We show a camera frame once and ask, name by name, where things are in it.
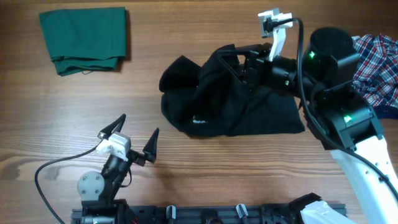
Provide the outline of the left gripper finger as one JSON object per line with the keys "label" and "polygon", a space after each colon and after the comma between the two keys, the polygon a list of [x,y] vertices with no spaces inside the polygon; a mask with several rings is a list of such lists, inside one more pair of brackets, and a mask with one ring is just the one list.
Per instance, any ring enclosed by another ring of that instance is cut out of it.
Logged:
{"label": "left gripper finger", "polygon": [[144,158],[145,160],[155,163],[157,159],[157,141],[159,137],[159,128],[157,128],[153,133],[147,144],[143,148]]}
{"label": "left gripper finger", "polygon": [[107,127],[103,128],[99,133],[98,133],[98,138],[100,139],[108,139],[113,133],[115,132],[121,132],[124,122],[126,120],[126,114],[122,114],[118,119],[113,121],[111,124],[109,124]]}

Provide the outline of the black t-shirt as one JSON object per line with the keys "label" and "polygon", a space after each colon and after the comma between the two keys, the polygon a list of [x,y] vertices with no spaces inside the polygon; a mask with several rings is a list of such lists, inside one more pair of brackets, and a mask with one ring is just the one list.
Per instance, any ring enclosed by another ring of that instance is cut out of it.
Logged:
{"label": "black t-shirt", "polygon": [[179,131],[195,137],[298,134],[305,130],[293,96],[240,82],[213,52],[198,65],[176,59],[159,81],[161,111]]}

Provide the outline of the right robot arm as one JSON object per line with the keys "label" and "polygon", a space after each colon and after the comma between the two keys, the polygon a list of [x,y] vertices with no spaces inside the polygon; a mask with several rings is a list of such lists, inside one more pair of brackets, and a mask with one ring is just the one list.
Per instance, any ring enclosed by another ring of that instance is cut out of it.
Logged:
{"label": "right robot arm", "polygon": [[245,58],[232,73],[245,84],[265,85],[294,95],[313,135],[330,151],[349,180],[369,223],[397,222],[397,176],[381,123],[371,105],[353,88],[359,55],[345,31],[314,31],[295,59],[273,57],[266,45],[222,50]]}

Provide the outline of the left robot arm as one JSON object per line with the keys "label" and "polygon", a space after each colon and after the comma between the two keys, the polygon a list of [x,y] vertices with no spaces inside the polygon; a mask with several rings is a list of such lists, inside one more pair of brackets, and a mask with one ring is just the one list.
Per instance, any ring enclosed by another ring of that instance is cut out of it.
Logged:
{"label": "left robot arm", "polygon": [[72,211],[71,222],[79,224],[139,223],[138,216],[129,208],[125,199],[116,200],[119,189],[124,188],[126,176],[132,176],[131,166],[145,166],[157,158],[156,129],[142,152],[131,149],[131,138],[121,132],[126,115],[103,128],[98,137],[101,142],[94,148],[100,154],[108,154],[102,170],[84,173],[78,180],[77,191],[81,197],[81,210]]}

